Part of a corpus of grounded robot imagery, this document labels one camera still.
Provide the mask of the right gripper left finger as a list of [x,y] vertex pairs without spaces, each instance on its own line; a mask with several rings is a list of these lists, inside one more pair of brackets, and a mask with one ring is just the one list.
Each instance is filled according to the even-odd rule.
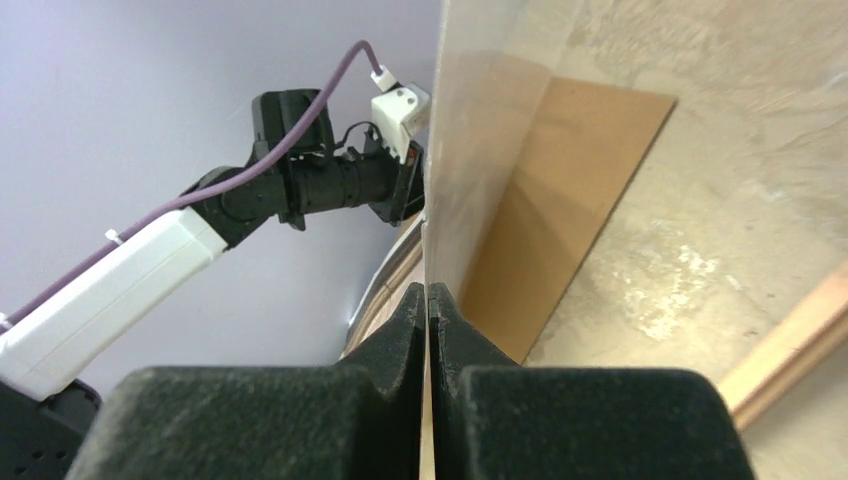
[[318,367],[150,367],[98,413],[72,479],[415,479],[426,296]]

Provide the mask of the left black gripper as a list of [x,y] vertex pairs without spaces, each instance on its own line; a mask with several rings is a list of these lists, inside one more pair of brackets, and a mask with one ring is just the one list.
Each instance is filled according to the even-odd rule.
[[425,150],[417,141],[412,140],[405,162],[401,164],[400,160],[382,145],[381,140],[377,127],[369,126],[366,130],[363,159],[376,165],[378,179],[382,182],[385,193],[368,205],[380,220],[398,226],[424,207]]

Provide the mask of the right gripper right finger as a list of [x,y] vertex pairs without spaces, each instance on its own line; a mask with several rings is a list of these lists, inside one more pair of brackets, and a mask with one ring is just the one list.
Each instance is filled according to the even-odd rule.
[[671,368],[538,368],[511,360],[428,288],[440,479],[750,479],[728,409]]

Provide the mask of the clear acrylic sheet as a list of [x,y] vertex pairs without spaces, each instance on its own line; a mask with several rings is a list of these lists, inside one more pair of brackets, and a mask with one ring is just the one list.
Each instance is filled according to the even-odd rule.
[[460,299],[581,1],[445,1],[429,122],[427,287]]

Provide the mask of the brown cardboard backing board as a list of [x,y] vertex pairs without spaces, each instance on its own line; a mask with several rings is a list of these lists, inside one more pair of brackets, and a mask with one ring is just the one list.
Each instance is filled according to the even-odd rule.
[[460,300],[513,361],[527,358],[676,103],[581,80],[549,84]]

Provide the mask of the wooden picture frame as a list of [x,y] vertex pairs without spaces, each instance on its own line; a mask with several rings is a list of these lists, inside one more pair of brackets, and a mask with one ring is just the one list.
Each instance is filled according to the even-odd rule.
[[719,382],[734,426],[743,432],[847,342],[847,264],[808,293]]

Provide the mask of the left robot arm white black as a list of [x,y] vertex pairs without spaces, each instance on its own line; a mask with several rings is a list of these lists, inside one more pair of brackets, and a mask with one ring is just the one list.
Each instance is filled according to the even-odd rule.
[[63,478],[101,404],[81,371],[268,219],[303,230],[309,214],[366,205],[397,225],[422,209],[424,150],[414,137],[427,124],[429,94],[396,84],[374,97],[361,148],[335,138],[325,108],[296,129],[318,99],[316,89],[257,96],[247,162],[191,188],[210,197],[116,235],[103,258],[2,329],[3,478]]

